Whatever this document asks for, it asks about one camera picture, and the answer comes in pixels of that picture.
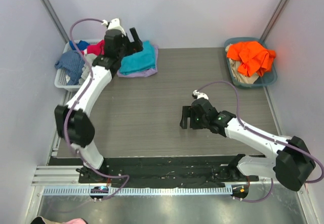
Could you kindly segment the teal t shirt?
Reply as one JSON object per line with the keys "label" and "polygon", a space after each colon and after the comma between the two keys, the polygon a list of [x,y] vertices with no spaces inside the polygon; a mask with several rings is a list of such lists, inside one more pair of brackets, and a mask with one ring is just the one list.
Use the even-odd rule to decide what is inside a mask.
{"label": "teal t shirt", "polygon": [[156,68],[155,47],[150,41],[144,41],[142,45],[143,50],[141,52],[134,53],[122,59],[118,72],[123,76]]}

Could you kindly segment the orange t shirt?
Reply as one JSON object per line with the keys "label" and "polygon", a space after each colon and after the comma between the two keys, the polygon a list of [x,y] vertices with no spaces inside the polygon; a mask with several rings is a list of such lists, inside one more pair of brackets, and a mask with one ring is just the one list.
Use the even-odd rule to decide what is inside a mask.
{"label": "orange t shirt", "polygon": [[226,57],[233,62],[234,71],[245,77],[263,77],[272,71],[276,52],[257,41],[238,42],[227,47]]}

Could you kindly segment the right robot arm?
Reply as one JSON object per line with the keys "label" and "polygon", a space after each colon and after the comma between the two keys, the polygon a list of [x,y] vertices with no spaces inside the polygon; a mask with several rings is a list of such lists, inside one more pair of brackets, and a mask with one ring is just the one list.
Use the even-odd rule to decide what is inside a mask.
{"label": "right robot arm", "polygon": [[273,178],[291,191],[299,191],[315,169],[305,142],[297,137],[285,138],[260,130],[228,111],[217,111],[205,98],[182,107],[182,129],[208,129],[242,142],[262,153],[263,157],[244,154],[230,163],[229,176],[235,181],[255,175]]}

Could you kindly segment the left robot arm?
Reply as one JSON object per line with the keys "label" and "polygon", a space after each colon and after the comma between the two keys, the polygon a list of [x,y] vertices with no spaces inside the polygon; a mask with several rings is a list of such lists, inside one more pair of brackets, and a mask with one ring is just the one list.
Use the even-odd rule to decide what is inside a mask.
{"label": "left robot arm", "polygon": [[119,28],[106,31],[103,54],[93,62],[86,62],[89,76],[73,98],[65,105],[58,105],[54,111],[58,135],[83,161],[81,173],[90,174],[97,183],[113,177],[108,174],[106,161],[95,145],[95,128],[90,113],[103,89],[119,70],[122,59],[143,50],[143,43],[134,27],[130,28],[130,33],[132,41]]}

